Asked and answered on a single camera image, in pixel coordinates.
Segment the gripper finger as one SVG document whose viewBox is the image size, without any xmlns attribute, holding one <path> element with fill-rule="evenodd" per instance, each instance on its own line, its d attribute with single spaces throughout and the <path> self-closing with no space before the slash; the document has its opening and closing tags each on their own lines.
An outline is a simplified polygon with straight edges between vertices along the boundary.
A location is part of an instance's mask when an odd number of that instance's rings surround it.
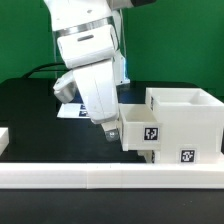
<svg viewBox="0 0 224 224">
<path fill-rule="evenodd" d="M 102 128 L 108 141 L 116 141 L 119 139 L 119 131 L 116 121 L 103 123 Z"/>
</svg>

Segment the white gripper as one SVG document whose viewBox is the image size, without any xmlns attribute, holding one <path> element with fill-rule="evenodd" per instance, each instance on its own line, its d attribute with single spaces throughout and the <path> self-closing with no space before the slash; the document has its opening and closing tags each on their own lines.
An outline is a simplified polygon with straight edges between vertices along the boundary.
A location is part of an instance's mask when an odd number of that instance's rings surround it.
<svg viewBox="0 0 224 224">
<path fill-rule="evenodd" d="M 71 102 L 77 90 L 77 85 L 72 71 L 65 73 L 57 79 L 53 86 L 54 95 L 62 103 Z"/>
</svg>

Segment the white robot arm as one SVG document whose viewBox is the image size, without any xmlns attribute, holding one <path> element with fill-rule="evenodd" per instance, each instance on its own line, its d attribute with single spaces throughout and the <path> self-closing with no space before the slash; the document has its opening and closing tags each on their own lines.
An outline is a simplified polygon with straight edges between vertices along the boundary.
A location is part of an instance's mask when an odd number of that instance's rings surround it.
<svg viewBox="0 0 224 224">
<path fill-rule="evenodd" d="M 57 45 L 69 69 L 54 85 L 64 104 L 76 94 L 91 121 L 100 124 L 106 139 L 119 138 L 116 87 L 125 79 L 125 58 L 120 51 L 123 8 L 145 6 L 156 0 L 43 0 Z"/>
</svg>

